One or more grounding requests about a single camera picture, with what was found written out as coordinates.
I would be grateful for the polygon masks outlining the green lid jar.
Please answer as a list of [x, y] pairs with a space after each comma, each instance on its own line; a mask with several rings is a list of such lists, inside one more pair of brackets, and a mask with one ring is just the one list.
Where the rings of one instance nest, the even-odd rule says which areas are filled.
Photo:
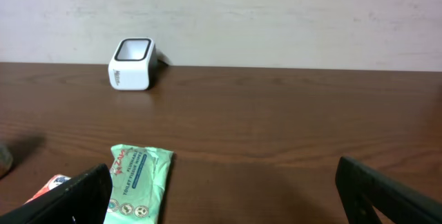
[[5, 176], [12, 167], [13, 157], [7, 146], [0, 145], [0, 177]]

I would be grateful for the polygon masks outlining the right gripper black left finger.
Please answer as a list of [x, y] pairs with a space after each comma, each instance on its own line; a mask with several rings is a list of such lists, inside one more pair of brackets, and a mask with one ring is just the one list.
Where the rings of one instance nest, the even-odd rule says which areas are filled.
[[98, 164], [4, 214], [1, 224], [102, 224], [112, 187], [107, 165]]

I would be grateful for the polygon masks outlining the green tissue wipes pack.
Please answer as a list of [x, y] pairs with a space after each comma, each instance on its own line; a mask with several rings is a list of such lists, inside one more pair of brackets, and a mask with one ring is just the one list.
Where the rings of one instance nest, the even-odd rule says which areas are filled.
[[104, 223], [158, 223], [173, 152], [128, 144], [110, 150], [113, 187]]

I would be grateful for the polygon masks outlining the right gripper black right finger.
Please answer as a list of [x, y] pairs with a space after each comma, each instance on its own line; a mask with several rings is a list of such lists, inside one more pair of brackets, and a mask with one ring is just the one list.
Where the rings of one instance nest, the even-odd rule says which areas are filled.
[[340, 158], [335, 175], [349, 223], [380, 223], [377, 212], [394, 223], [441, 223], [441, 204], [363, 163]]

